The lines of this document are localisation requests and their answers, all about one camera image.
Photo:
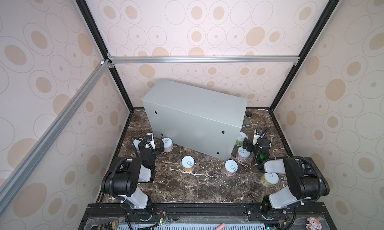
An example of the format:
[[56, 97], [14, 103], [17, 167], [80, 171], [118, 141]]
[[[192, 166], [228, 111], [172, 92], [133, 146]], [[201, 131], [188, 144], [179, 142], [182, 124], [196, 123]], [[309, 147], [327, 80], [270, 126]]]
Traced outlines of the pink can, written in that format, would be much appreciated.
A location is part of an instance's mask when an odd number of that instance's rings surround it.
[[164, 144], [164, 153], [170, 153], [173, 150], [173, 141], [170, 138], [162, 139]]
[[240, 162], [245, 162], [250, 157], [251, 153], [247, 151], [247, 149], [243, 147], [238, 148], [238, 152], [236, 154], [237, 160]]

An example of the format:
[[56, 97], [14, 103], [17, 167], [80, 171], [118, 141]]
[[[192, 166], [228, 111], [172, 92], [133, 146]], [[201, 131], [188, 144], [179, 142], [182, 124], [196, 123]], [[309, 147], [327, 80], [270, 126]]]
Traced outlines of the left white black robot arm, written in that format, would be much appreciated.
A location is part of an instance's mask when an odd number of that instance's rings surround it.
[[130, 137], [135, 157], [116, 158], [106, 172], [101, 191], [119, 200], [127, 210], [152, 213], [152, 201], [139, 188], [139, 183], [151, 183], [156, 175], [157, 156], [164, 152], [164, 143], [156, 147], [152, 135], [145, 139]]

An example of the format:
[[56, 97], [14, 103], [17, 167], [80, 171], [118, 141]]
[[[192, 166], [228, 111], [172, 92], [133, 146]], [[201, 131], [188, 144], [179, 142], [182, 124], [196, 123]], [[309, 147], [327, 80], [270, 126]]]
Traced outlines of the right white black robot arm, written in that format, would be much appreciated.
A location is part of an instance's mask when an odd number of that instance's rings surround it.
[[284, 175], [288, 185], [267, 195], [261, 203], [261, 213], [287, 209], [316, 202], [330, 193], [330, 186], [319, 167], [310, 157], [287, 156], [270, 158], [270, 141], [260, 137], [256, 141], [244, 140], [243, 147], [254, 154], [253, 164], [265, 176]]

